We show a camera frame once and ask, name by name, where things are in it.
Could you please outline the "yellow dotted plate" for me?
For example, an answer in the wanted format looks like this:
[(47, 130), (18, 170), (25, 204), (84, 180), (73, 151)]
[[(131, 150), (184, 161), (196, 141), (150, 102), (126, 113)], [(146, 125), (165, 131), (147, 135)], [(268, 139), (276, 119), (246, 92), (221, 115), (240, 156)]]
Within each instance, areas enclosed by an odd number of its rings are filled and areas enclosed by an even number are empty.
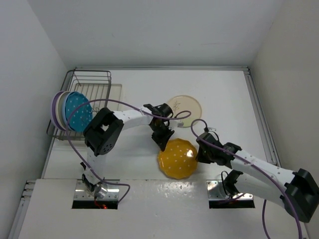
[(197, 150), (187, 140), (176, 138), (169, 140), (164, 151), (158, 154), (161, 172), (171, 179), (185, 179), (197, 169)]

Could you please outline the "teal dotted plate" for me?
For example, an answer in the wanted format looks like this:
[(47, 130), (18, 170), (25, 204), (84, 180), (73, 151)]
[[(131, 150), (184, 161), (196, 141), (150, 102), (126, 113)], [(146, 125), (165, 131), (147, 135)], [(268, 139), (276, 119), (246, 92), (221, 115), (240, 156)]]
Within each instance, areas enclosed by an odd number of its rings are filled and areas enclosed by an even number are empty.
[[(66, 101), (66, 118), (81, 104), (87, 103), (89, 100), (79, 92), (72, 92)], [(83, 105), (72, 115), (68, 126), (74, 131), (82, 133), (93, 118), (93, 109), (90, 104)]]

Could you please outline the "light blue plate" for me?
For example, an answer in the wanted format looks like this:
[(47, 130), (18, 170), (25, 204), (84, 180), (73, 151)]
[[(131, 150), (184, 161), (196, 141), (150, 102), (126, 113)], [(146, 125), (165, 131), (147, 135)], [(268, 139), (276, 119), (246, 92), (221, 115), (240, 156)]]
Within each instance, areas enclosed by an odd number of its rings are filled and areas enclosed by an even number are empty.
[(66, 101), (67, 101), (67, 98), (69, 97), (69, 95), (71, 94), (72, 92), (71, 91), (66, 91), (62, 94), (62, 119), (63, 119), (63, 123), (64, 123), (64, 127), (65, 129), (70, 129), (72, 130), (69, 126), (67, 126), (67, 118), (66, 118), (66, 109), (65, 109), (65, 106), (66, 106)]

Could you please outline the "purple plate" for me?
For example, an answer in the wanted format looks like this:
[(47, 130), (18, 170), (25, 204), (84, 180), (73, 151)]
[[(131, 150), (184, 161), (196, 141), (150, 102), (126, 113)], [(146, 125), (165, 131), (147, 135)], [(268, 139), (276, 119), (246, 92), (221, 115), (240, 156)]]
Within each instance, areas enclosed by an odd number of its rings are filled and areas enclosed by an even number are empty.
[(57, 92), (54, 97), (52, 98), (51, 101), (51, 109), (50, 109), (50, 117), (51, 117), (51, 122), (53, 123), (53, 125), (58, 128), (59, 130), (63, 130), (65, 131), (65, 129), (60, 125), (60, 123), (58, 123), (57, 117), (56, 117), (56, 113), (55, 113), (55, 108), (56, 108), (56, 103), (57, 100), (59, 98), (59, 96), (64, 93), (64, 91), (59, 91)]

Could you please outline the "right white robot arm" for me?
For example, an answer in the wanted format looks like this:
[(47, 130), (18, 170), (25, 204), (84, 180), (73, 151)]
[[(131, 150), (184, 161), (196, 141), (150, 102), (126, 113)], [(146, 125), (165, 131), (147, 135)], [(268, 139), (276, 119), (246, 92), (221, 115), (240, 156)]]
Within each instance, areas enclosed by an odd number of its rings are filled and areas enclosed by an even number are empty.
[(233, 143), (221, 144), (211, 133), (197, 138), (200, 163), (215, 163), (231, 171), (222, 179), (221, 194), (249, 193), (273, 202), (299, 221), (309, 223), (319, 206), (319, 187), (304, 169), (292, 171), (258, 159)]

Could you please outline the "cream plate with plant motif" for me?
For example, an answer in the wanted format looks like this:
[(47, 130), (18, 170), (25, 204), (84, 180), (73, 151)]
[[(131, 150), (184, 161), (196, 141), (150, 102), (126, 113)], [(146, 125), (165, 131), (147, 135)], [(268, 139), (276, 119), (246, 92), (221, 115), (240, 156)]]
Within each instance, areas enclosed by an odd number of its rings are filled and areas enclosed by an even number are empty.
[(191, 96), (175, 96), (167, 101), (167, 104), (171, 107), (174, 118), (180, 118), (187, 115), (187, 113), (182, 113), (182, 111), (191, 112), (189, 117), (181, 120), (183, 122), (183, 128), (190, 127), (191, 123), (195, 119), (200, 119), (202, 116), (202, 108), (200, 103)]

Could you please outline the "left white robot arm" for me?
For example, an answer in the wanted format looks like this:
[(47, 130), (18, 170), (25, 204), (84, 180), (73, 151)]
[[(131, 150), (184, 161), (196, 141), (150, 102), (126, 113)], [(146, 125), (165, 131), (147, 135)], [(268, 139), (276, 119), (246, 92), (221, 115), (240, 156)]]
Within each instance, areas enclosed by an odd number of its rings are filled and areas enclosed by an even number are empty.
[(101, 189), (106, 183), (95, 175), (105, 161), (106, 155), (114, 148), (120, 133), (126, 129), (148, 125), (152, 129), (152, 140), (161, 151), (164, 151), (168, 140), (174, 134), (170, 123), (164, 118), (173, 115), (171, 107), (167, 104), (152, 106), (143, 105), (138, 110), (111, 111), (101, 109), (84, 130), (87, 149), (87, 163), (82, 182), (88, 191), (96, 198), (100, 196)]

